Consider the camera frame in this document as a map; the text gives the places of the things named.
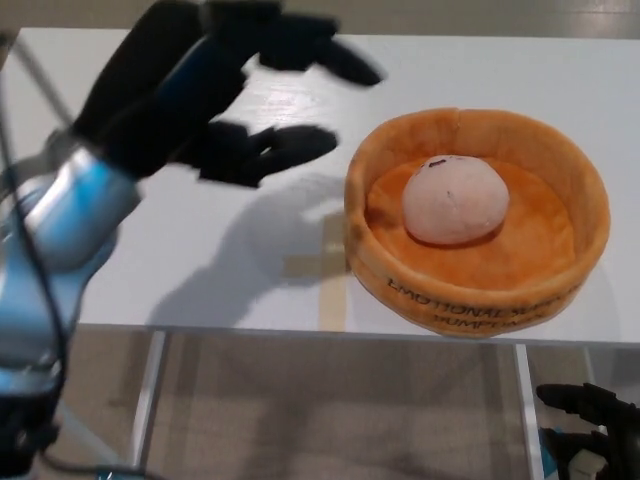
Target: orange plush bowl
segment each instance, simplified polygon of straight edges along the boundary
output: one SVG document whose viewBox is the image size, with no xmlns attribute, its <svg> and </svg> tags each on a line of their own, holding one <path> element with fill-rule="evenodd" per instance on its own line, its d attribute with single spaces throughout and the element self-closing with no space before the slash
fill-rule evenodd
<svg viewBox="0 0 640 480">
<path fill-rule="evenodd" d="M 502 227 L 461 247 L 406 232 L 402 192 L 428 157 L 480 157 L 503 178 Z M 361 144 L 347 175 L 351 270 L 379 301 L 442 334 L 487 337 L 549 320 L 604 251 L 609 204 L 598 172 L 557 130 L 514 113 L 427 110 L 392 119 Z"/>
</svg>

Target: tabletop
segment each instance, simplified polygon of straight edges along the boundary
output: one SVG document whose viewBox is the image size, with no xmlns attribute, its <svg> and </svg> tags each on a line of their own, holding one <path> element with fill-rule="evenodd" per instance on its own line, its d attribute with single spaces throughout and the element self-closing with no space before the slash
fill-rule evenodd
<svg viewBox="0 0 640 480">
<path fill-rule="evenodd" d="M 78 111 L 126 30 L 20 31 Z M 388 73 L 363 90 L 318 68 L 274 73 L 249 65 L 246 90 L 222 117 L 252 131 L 316 124 L 340 146 L 269 177 L 257 191 L 199 182 L 169 167 L 142 184 L 145 200 L 90 284 L 81 323 L 280 335 L 445 339 L 394 314 L 350 274 L 321 278 L 343 180 L 377 125 L 427 108 L 497 108 L 537 118 L 591 158 L 610 196 L 611 238 L 576 300 L 542 325 L 491 342 L 640 345 L 640 42 L 633 40 L 343 36 Z M 38 151 L 56 120 L 19 63 L 4 67 L 15 150 Z"/>
</svg>

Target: wire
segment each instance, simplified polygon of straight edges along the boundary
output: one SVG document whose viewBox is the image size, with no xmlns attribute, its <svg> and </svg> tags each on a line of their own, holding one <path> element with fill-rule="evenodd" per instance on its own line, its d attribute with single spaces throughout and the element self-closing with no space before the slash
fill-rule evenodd
<svg viewBox="0 0 640 480">
<path fill-rule="evenodd" d="M 0 32 L 0 48 L 6 48 L 10 43 L 10 36 Z M 46 99 L 49 101 L 51 107 L 58 115 L 60 120 L 69 127 L 72 123 L 72 116 L 69 110 L 64 106 L 61 96 L 56 92 L 53 84 L 49 81 L 47 74 L 44 72 L 42 66 L 37 61 L 35 56 L 31 54 L 29 49 L 14 39 L 14 47 L 17 46 L 16 53 L 21 63 L 25 66 L 28 73 L 31 75 L 36 84 L 42 89 Z M 47 310 L 51 318 L 52 327 L 54 330 L 54 337 L 56 340 L 56 353 L 57 364 L 59 370 L 56 377 L 56 386 L 53 391 L 51 404 L 49 406 L 50 411 L 47 414 L 50 416 L 49 421 L 53 421 L 56 407 L 62 398 L 62 392 L 67 380 L 68 371 L 68 351 L 67 351 L 67 338 L 64 331 L 64 324 L 60 315 L 60 309 L 53 295 L 51 284 L 49 282 L 49 275 L 47 269 L 38 253 L 38 249 L 35 245 L 33 237 L 29 232 L 26 224 L 26 213 L 18 195 L 18 179 L 14 171 L 14 154 L 9 142 L 9 133 L 6 122 L 6 110 L 4 105 L 4 90 L 3 90 L 3 76 L 0 69 L 0 156 L 2 157 L 2 164 L 4 166 L 4 180 L 11 192 L 11 196 L 14 202 L 15 213 L 17 216 L 18 231 L 20 238 L 24 244 L 24 248 L 29 256 L 31 264 L 35 270 L 37 281 L 40 289 L 44 295 Z M 50 468 L 62 473 L 68 473 L 73 475 L 94 475 L 97 476 L 102 473 L 110 472 L 116 475 L 134 476 L 147 478 L 149 480 L 165 480 L 163 477 L 147 472 L 145 469 L 129 468 L 124 466 L 82 466 L 67 463 L 58 459 L 55 459 L 48 455 L 46 451 L 41 451 L 40 456 L 43 462 Z"/>
</svg>

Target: pink ball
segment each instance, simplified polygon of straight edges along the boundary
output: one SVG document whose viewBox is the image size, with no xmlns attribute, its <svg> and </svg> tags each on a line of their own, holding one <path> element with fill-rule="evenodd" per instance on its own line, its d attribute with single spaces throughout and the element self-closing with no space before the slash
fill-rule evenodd
<svg viewBox="0 0 640 480">
<path fill-rule="evenodd" d="M 509 207 L 509 190 L 483 160 L 439 155 L 409 179 L 402 207 L 405 228 L 416 239 L 454 245 L 500 226 Z"/>
</svg>

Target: floor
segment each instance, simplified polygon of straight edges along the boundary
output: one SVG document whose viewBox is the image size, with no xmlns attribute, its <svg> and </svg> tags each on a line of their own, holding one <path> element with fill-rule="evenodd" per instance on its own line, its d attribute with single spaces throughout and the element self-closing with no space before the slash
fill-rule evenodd
<svg viewBox="0 0 640 480">
<path fill-rule="evenodd" d="M 0 0 L 0 26 L 127 27 L 150 0 Z M 291 0 L 345 33 L 640 38 L 639 0 Z M 81 330 L 66 402 L 123 456 L 149 336 Z M 532 349 L 538 382 L 582 352 Z M 539 409 L 546 425 L 584 429 Z M 91 461 L 63 435 L 60 456 Z M 173 479 L 527 478 L 512 350 L 174 335 L 149 465 Z M 43 472 L 42 479 L 60 478 Z"/>
</svg>

